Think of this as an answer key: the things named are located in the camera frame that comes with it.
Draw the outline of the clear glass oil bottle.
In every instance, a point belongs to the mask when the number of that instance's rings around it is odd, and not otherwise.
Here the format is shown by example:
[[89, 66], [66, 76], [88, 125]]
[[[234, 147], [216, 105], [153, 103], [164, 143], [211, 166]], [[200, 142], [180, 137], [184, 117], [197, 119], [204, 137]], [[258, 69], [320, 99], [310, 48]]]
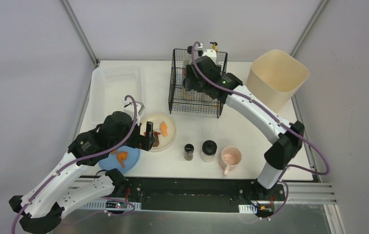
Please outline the clear glass oil bottle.
[[214, 50], [215, 52], [218, 52], [218, 43], [215, 41], [210, 42], [211, 44], [211, 49]]

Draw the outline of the black lid granule shaker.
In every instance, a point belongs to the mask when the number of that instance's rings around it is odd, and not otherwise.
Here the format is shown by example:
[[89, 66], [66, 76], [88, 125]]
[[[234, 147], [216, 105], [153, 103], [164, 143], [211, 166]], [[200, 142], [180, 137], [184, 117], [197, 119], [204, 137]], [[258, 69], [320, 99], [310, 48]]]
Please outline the black lid granule shaker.
[[216, 142], [213, 140], [206, 140], [202, 144], [200, 157], [204, 162], [211, 162], [214, 160], [216, 152]]

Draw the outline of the red label vinegar bottle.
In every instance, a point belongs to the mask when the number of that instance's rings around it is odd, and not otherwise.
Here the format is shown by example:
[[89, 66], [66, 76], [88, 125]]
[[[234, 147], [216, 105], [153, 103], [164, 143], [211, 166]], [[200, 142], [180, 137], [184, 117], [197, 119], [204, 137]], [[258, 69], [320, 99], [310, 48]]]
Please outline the red label vinegar bottle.
[[192, 49], [193, 49], [193, 46], [188, 46], [187, 47], [187, 54], [185, 56], [185, 59], [183, 61], [183, 69], [184, 69], [184, 72], [186, 71], [186, 68], [187, 68], [187, 65], [190, 65], [192, 63]]

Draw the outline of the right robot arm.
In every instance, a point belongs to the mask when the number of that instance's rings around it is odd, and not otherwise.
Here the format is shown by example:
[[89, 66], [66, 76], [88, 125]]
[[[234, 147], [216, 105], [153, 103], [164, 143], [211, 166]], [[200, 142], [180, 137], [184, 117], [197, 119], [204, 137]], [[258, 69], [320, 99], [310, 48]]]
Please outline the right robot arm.
[[265, 165], [253, 182], [253, 191], [266, 195], [281, 177], [288, 163], [302, 148], [305, 127], [300, 121], [291, 123], [277, 116], [250, 92], [232, 73], [222, 73], [221, 67], [209, 57], [202, 56], [184, 67], [183, 86], [219, 100], [238, 111], [257, 127], [271, 143], [265, 152]]

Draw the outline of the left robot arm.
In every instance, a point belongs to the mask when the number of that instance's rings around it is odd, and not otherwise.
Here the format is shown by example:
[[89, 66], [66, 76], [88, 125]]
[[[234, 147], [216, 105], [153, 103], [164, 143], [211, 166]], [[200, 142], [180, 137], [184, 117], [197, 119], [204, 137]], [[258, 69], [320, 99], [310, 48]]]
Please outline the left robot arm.
[[107, 195], [123, 195], [127, 179], [118, 169], [106, 171], [95, 181], [73, 192], [67, 189], [87, 169], [122, 146], [149, 151], [155, 142], [153, 123], [146, 122], [143, 135], [140, 128], [138, 114], [115, 111], [102, 124], [80, 133], [58, 165], [36, 188], [9, 200], [10, 207], [17, 214], [11, 233], [15, 233], [16, 225], [20, 224], [25, 232], [46, 234], [84, 204]]

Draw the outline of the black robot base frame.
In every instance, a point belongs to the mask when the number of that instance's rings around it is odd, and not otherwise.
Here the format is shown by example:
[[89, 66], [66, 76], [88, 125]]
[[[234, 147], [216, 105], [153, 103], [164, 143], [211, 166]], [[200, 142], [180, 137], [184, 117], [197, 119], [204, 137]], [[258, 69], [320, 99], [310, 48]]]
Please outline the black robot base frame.
[[237, 213], [240, 205], [282, 202], [285, 189], [277, 184], [259, 192], [252, 179], [128, 177], [110, 196], [134, 203], [137, 210]]

